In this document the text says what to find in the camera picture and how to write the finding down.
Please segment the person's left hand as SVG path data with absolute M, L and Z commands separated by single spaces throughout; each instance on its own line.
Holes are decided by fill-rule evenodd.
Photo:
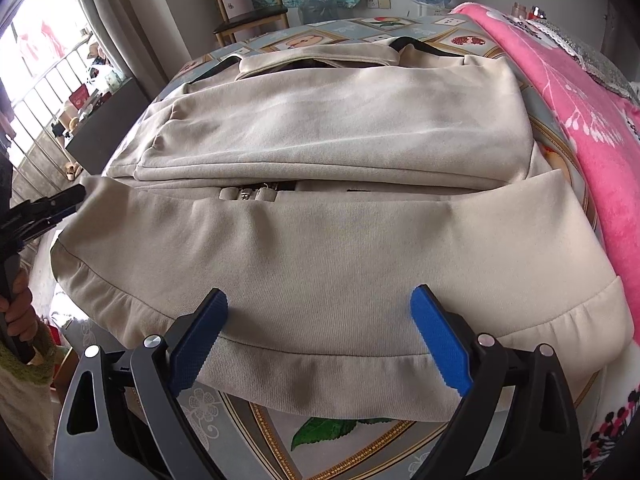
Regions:
M 14 298 L 1 298 L 1 312 L 6 320 L 6 330 L 11 337 L 31 342 L 37 335 L 40 319 L 32 306 L 32 292 L 29 289 L 28 273 L 21 268 L 13 285 Z

